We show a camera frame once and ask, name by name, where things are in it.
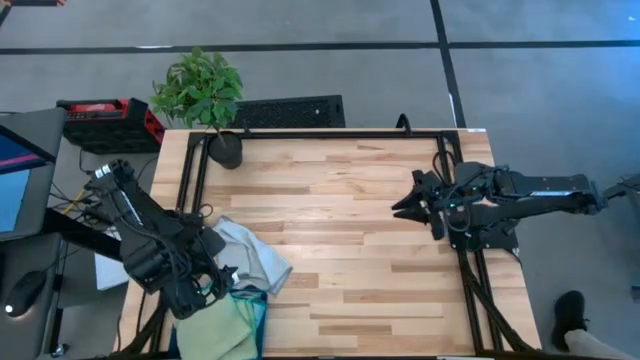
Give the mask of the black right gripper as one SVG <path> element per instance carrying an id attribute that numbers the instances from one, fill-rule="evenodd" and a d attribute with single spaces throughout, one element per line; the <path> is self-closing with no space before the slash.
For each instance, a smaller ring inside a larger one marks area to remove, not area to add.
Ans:
<path id="1" fill-rule="evenodd" d="M 430 202 L 429 212 L 413 206 L 419 205 L 438 186 L 438 175 L 435 172 L 413 172 L 412 178 L 410 192 L 392 206 L 393 210 L 399 210 L 394 214 L 395 218 L 430 223 L 435 239 L 442 239 L 446 232 L 465 233 L 470 229 L 471 206 L 459 191 L 471 183 L 472 176 L 453 186 L 444 198 Z"/>

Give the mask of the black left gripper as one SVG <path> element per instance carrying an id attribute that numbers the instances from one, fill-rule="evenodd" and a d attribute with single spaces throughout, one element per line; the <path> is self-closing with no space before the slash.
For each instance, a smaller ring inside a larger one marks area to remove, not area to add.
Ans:
<path id="1" fill-rule="evenodd" d="M 223 299 L 239 281 L 237 267 L 224 267 L 220 278 L 206 286 L 189 276 L 164 287 L 164 303 L 176 319 L 184 320 Z"/>

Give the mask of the grey waffle microfiber towel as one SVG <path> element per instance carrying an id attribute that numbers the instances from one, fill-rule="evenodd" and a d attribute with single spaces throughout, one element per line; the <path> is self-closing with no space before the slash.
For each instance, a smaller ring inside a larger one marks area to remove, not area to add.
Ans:
<path id="1" fill-rule="evenodd" d="M 225 242 L 217 260 L 237 268 L 232 275 L 234 289 L 254 287 L 273 296 L 280 293 L 293 270 L 285 257 L 228 217 L 220 217 L 212 230 Z"/>

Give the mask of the light blue teal-edged towel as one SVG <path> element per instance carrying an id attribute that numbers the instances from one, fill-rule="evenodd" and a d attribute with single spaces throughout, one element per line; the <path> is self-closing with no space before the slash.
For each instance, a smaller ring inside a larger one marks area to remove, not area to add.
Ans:
<path id="1" fill-rule="evenodd" d="M 264 313 L 264 309 L 260 300 L 249 300 L 248 308 L 250 312 L 250 320 L 253 329 L 254 340 L 258 340 L 258 330 Z"/>

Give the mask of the green microfiber towel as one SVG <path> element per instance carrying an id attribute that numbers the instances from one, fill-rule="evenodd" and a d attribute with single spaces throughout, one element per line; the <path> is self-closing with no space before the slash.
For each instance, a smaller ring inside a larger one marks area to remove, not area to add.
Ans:
<path id="1" fill-rule="evenodd" d="M 176 323 L 182 360 L 256 360 L 248 299 L 227 295 Z"/>

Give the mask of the teal plastic bin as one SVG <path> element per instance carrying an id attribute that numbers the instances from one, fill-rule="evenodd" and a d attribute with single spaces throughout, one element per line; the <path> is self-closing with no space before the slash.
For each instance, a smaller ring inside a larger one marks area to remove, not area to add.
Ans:
<path id="1" fill-rule="evenodd" d="M 267 310 L 268 310 L 267 293 L 254 287 L 248 287 L 240 290 L 231 290 L 230 293 L 227 295 L 232 295 L 233 297 L 241 298 L 241 299 L 248 299 L 248 300 L 256 299 L 261 301 L 264 309 L 264 313 L 263 313 L 262 320 L 258 330 L 258 340 L 256 341 L 256 344 L 258 345 L 258 351 L 259 351 L 259 357 L 256 360 L 261 360 L 263 358 L 265 328 L 266 328 L 266 319 L 267 319 Z M 172 329 L 171 339 L 169 342 L 169 353 L 172 356 L 179 357 L 182 360 L 180 356 L 180 352 L 178 350 L 178 346 L 177 346 L 177 331 L 176 331 L 177 321 L 178 320 L 174 322 L 174 326 Z"/>

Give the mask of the white paper sheet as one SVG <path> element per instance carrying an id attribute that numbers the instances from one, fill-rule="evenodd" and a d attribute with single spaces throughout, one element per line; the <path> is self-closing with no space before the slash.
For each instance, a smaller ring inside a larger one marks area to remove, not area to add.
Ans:
<path id="1" fill-rule="evenodd" d="M 123 263 L 98 253 L 94 254 L 96 288 L 105 291 L 127 283 L 130 278 Z"/>

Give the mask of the black plant pot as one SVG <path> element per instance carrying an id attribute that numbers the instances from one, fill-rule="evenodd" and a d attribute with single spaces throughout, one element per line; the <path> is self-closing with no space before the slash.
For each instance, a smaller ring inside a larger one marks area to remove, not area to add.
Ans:
<path id="1" fill-rule="evenodd" d="M 207 152 L 213 161 L 226 169 L 238 168 L 243 162 L 242 139 L 231 131 L 213 135 Z"/>

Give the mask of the black keyboard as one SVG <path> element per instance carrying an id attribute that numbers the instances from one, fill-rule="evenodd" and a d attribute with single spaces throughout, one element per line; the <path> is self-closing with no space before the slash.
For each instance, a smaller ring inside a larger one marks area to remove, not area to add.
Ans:
<path id="1" fill-rule="evenodd" d="M 241 101 L 230 129 L 344 128 L 341 95 Z"/>

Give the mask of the person's black shoe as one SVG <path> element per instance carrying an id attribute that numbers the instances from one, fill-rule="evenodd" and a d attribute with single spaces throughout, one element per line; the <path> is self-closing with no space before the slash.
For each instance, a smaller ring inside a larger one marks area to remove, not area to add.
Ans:
<path id="1" fill-rule="evenodd" d="M 571 290 L 561 295 L 555 302 L 555 325 L 552 330 L 552 344 L 560 351 L 568 352 L 569 347 L 564 336 L 574 330 L 587 330 L 584 317 L 585 298 L 577 291 Z"/>

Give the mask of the green leafy plant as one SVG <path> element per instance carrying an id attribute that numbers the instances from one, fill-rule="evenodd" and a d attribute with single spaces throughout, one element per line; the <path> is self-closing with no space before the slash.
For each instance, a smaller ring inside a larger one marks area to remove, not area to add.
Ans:
<path id="1" fill-rule="evenodd" d="M 156 114 L 179 120 L 192 128 L 204 125 L 216 131 L 231 124 L 243 100 L 243 83 L 238 69 L 219 53 L 205 53 L 193 47 L 171 64 L 163 83 L 152 83 L 150 101 Z"/>

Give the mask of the red and black tool case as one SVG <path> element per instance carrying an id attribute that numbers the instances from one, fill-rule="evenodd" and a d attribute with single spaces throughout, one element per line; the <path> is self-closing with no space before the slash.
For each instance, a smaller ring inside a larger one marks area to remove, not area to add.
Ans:
<path id="1" fill-rule="evenodd" d="M 66 111 L 64 138 L 97 154 L 157 153 L 165 127 L 149 105 L 136 98 L 58 100 Z"/>

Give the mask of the black computer mouse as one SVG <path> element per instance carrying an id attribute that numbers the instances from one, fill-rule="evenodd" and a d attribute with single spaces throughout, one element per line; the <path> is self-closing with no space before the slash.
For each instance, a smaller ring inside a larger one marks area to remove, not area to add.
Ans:
<path id="1" fill-rule="evenodd" d="M 11 318 L 24 315 L 35 303 L 47 281 L 44 271 L 30 271 L 22 276 L 9 291 L 5 312 Z"/>

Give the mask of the grey chair base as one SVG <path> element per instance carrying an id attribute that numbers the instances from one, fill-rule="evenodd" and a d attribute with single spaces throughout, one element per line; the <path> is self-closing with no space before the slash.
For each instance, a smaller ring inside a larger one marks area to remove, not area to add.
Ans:
<path id="1" fill-rule="evenodd" d="M 607 200 L 623 196 L 640 203 L 640 173 L 622 178 L 603 192 L 603 197 Z"/>

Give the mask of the grey office desk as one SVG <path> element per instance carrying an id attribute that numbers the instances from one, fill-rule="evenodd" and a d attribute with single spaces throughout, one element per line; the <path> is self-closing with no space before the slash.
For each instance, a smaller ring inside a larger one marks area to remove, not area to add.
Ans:
<path id="1" fill-rule="evenodd" d="M 55 267 L 61 239 L 42 235 L 0 243 L 0 360 L 35 360 L 42 353 L 51 302 Z M 13 286 L 26 273 L 45 269 L 46 282 L 34 304 L 23 315 L 12 318 L 5 301 Z"/>

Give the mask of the person's leg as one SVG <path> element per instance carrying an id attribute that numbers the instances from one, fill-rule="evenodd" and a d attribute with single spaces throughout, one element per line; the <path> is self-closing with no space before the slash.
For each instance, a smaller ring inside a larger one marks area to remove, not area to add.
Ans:
<path id="1" fill-rule="evenodd" d="M 573 355 L 613 360 L 637 360 L 635 357 L 601 342 L 586 330 L 568 331 L 564 334 L 564 340 L 569 352 Z"/>

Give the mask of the monitor with blue screen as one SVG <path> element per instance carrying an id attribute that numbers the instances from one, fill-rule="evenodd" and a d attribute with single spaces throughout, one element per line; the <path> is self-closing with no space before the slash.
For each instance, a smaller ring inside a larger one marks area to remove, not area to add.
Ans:
<path id="1" fill-rule="evenodd" d="M 66 112 L 0 115 L 0 242 L 41 232 Z"/>

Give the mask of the black metal table frame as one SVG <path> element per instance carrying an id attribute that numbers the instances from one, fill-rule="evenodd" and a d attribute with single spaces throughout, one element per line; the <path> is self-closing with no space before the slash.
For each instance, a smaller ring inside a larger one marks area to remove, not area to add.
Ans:
<path id="1" fill-rule="evenodd" d="M 151 196 L 199 198 L 206 219 L 249 228 L 293 267 L 269 301 L 264 353 L 297 356 L 470 355 L 457 255 L 391 208 L 438 149 L 423 131 L 255 131 L 242 165 L 184 169 L 190 134 L 165 135 Z"/>

